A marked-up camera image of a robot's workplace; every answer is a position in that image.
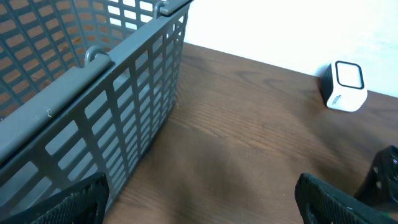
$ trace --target white wall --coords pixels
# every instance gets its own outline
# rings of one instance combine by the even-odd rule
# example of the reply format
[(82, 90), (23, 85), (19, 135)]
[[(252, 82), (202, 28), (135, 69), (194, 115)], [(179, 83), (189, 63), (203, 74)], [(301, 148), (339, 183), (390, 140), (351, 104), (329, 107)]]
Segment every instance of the white wall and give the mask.
[(398, 0), (194, 0), (185, 41), (309, 75), (358, 63), (398, 97)]

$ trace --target black object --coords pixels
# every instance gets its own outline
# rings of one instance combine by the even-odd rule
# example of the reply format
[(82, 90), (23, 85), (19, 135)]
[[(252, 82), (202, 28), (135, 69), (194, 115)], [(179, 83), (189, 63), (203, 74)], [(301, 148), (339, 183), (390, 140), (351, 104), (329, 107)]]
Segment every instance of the black object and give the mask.
[(108, 195), (106, 176), (97, 172), (0, 224), (99, 224), (104, 220)]
[(311, 174), (302, 174), (295, 199), (304, 223), (398, 223), (375, 210), (396, 211), (397, 174), (398, 149), (394, 146), (376, 154), (355, 198)]

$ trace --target white cube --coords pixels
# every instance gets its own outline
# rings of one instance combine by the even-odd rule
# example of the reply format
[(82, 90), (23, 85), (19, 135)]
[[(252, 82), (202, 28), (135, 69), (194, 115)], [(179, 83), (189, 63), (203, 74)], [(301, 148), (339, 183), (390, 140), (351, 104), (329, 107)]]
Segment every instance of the white cube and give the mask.
[(361, 67), (342, 61), (331, 63), (322, 75), (321, 94), (329, 108), (348, 112), (358, 110), (368, 97)]

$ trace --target wood grain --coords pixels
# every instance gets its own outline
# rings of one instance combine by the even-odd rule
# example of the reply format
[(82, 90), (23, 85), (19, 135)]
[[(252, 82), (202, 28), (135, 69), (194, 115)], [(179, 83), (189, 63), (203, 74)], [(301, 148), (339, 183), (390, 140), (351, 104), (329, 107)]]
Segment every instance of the wood grain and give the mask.
[(398, 145), (398, 99), (328, 110), (317, 80), (185, 44), (176, 105), (105, 223), (302, 223), (302, 172), (352, 194)]

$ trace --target plastic crate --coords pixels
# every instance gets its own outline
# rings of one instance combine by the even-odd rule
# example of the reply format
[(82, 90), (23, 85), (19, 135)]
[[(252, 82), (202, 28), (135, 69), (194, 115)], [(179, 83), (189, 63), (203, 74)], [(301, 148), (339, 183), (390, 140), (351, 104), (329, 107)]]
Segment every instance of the plastic crate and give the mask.
[(0, 220), (97, 170), (109, 208), (174, 103), (189, 4), (0, 3)]

